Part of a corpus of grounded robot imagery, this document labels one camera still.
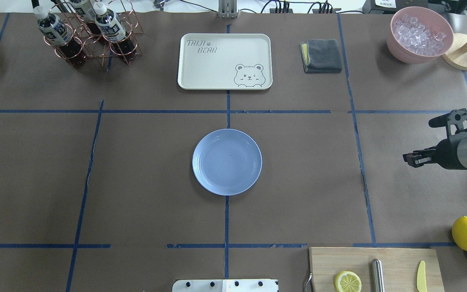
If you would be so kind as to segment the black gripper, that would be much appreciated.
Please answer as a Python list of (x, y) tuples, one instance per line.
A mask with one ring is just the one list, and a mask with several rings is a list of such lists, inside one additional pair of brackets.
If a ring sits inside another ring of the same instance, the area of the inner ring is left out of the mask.
[(461, 163), (456, 154), (455, 143), (450, 139), (440, 141), (436, 148), (415, 150), (403, 155), (406, 163), (411, 167), (421, 167), (426, 164), (439, 164), (447, 170), (461, 170)]

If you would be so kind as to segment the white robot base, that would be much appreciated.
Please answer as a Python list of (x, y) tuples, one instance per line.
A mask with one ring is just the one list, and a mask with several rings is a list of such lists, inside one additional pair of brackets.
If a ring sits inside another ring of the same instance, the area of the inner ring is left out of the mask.
[(278, 292), (276, 279), (180, 279), (173, 292)]

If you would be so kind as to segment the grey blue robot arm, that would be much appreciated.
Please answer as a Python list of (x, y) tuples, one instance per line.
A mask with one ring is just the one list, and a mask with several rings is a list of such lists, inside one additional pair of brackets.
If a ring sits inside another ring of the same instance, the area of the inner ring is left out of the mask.
[(406, 153), (403, 160), (411, 167), (438, 164), (447, 170), (467, 170), (467, 137), (453, 135), (434, 147)]

